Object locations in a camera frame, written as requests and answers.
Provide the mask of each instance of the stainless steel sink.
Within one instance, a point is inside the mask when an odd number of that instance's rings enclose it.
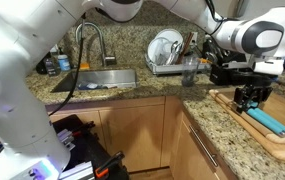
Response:
[[[51,92],[70,91],[74,81],[75,72],[70,72]],[[135,88],[138,85],[138,78],[135,70],[102,70],[102,71],[81,71],[79,72],[76,90],[80,90],[80,84],[91,83],[98,85],[97,89],[107,88]]]

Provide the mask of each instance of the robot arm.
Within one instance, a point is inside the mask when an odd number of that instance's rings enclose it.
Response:
[[[251,21],[221,21],[207,0],[154,0],[197,24],[224,49],[255,54],[252,69],[280,74],[285,57],[285,8]],[[43,103],[25,77],[86,10],[99,8],[116,21],[132,19],[143,0],[0,0],[0,179],[23,175],[42,162],[62,172],[70,158]]]

